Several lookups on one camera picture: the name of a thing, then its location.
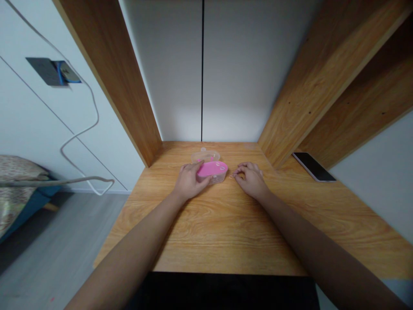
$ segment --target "small object on desk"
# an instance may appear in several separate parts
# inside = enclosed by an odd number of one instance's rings
[[[317,182],[336,182],[337,180],[321,166],[309,153],[294,152],[294,158]]]
[[[221,156],[217,151],[207,151],[206,148],[202,148],[201,152],[191,155],[193,164],[202,160],[205,161],[197,172],[198,182],[202,182],[209,176],[213,176],[209,185],[224,181],[228,166],[224,162],[219,161],[220,158]]]

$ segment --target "patterned blanket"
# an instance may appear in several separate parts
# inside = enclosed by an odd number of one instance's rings
[[[18,156],[0,155],[1,181],[48,180],[48,173],[35,163]],[[35,187],[0,187],[0,238],[29,201]]]

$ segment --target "wooden side panel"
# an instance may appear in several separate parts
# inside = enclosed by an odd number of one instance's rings
[[[413,15],[373,57],[299,148],[329,169],[413,107]]]
[[[279,168],[411,12],[408,0],[326,0],[258,140]]]
[[[161,146],[117,0],[53,0],[146,167]]]

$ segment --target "black phone screen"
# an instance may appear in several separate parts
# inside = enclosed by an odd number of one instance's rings
[[[295,152],[295,156],[307,167],[319,181],[336,181],[317,161],[308,153]]]

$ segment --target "gray floor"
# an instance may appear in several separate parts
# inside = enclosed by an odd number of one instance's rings
[[[126,195],[59,193],[0,245],[0,310],[63,309],[92,272]],[[413,306],[413,281],[384,280]],[[317,287],[322,310],[336,307]]]

